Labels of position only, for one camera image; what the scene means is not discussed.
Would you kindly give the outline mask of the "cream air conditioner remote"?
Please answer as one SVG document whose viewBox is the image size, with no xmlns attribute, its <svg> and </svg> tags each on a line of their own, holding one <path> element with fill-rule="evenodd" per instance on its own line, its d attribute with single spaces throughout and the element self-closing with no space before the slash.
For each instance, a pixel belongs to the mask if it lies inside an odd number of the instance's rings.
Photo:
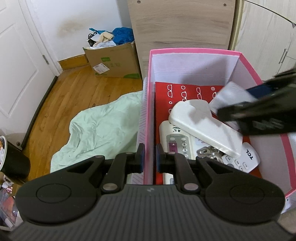
<svg viewBox="0 0 296 241">
<path fill-rule="evenodd" d="M 170 111 L 169 122 L 233 158 L 241 155 L 242 135 L 214 118 L 205 100 L 177 102 Z"/>
</svg>

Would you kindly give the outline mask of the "pink cardboard box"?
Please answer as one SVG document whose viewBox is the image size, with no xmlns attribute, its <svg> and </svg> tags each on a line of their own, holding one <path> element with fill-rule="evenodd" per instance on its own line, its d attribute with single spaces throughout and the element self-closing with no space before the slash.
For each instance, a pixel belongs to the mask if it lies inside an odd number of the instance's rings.
<svg viewBox="0 0 296 241">
<path fill-rule="evenodd" d="M 223 86 L 233 81 L 244 89 L 262 84 L 241 53 L 205 48 L 151 50 L 147 79 L 144 184 L 152 184 L 154 180 L 155 82 Z M 295 136 L 251 136 L 250 142 L 261 159 L 262 178 L 279 186 L 286 196 L 295 192 Z"/>
</svg>

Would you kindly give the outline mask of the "cardboard box on floor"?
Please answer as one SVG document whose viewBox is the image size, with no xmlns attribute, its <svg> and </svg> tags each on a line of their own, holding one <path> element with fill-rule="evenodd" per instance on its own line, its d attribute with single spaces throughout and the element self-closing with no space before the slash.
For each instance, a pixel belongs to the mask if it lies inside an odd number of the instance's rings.
<svg viewBox="0 0 296 241">
<path fill-rule="evenodd" d="M 140 79 L 142 77 L 135 43 L 100 49 L 83 49 L 97 77 Z"/>
</svg>

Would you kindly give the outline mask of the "light wood wardrobe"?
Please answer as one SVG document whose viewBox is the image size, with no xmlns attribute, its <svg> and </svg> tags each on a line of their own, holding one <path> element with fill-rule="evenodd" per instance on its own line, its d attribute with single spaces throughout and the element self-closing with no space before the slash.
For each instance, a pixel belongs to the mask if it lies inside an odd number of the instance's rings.
<svg viewBox="0 0 296 241">
<path fill-rule="evenodd" d="M 295 66 L 295 1 L 236 1 L 230 50 L 262 80 Z"/>
</svg>

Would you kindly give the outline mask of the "grey-button air conditioner remote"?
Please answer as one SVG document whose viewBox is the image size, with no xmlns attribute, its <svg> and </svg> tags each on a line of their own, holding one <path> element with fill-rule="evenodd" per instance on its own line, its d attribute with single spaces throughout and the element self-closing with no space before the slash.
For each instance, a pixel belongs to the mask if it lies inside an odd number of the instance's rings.
<svg viewBox="0 0 296 241">
<path fill-rule="evenodd" d="M 183 154 L 187 159 L 194 160 L 195 138 L 169 121 L 163 121 L 159 126 L 160 143 L 164 152 Z"/>
</svg>

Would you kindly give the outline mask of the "mint green sheet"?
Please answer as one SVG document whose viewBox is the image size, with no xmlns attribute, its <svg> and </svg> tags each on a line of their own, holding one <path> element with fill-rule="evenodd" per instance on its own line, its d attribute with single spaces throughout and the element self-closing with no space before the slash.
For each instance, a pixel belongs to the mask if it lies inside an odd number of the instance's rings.
<svg viewBox="0 0 296 241">
<path fill-rule="evenodd" d="M 135 152 L 142 107 L 142 91 L 124 94 L 117 100 L 79 112 L 69 125 L 66 145 L 53 154 L 51 172 L 88 158 Z"/>
</svg>

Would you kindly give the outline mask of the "white door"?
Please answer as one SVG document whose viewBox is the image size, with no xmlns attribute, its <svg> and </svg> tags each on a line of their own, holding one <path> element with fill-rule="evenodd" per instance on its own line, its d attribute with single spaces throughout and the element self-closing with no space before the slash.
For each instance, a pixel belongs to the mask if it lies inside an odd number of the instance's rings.
<svg viewBox="0 0 296 241">
<path fill-rule="evenodd" d="M 19 1 L 1 1 L 1 135 L 24 145 L 55 74 L 35 42 Z"/>
</svg>

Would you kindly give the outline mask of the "white TCL remote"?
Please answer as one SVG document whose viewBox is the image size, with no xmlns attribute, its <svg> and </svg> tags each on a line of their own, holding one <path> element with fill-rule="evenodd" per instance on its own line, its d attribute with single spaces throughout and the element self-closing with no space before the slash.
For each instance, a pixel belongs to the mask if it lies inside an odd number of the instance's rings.
<svg viewBox="0 0 296 241">
<path fill-rule="evenodd" d="M 260 158 L 255 149 L 249 143 L 244 142 L 238 159 L 234 159 L 229 155 L 223 155 L 222 162 L 232 168 L 250 173 L 260 164 Z"/>
</svg>

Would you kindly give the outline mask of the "blue cloth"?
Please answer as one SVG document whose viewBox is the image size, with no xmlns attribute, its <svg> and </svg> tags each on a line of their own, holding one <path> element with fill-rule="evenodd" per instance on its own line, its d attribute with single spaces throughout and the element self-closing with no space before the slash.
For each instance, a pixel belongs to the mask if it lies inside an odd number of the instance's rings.
<svg viewBox="0 0 296 241">
<path fill-rule="evenodd" d="M 122 45 L 125 43 L 131 43 L 134 41 L 134 35 L 132 28 L 120 27 L 115 28 L 112 31 L 113 41 L 116 45 Z"/>
</svg>

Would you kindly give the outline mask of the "silver keys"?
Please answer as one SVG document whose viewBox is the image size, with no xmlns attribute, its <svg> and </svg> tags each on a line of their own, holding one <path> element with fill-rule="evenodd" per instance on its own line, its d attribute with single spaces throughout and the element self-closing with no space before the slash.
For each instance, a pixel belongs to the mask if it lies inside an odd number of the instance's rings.
<svg viewBox="0 0 296 241">
<path fill-rule="evenodd" d="M 203 147 L 199 150 L 196 151 L 197 157 L 198 158 L 210 158 L 213 160 L 216 160 L 218 162 L 223 162 L 222 156 L 224 155 L 221 151 L 218 149 L 210 146 L 210 147 Z"/>
</svg>

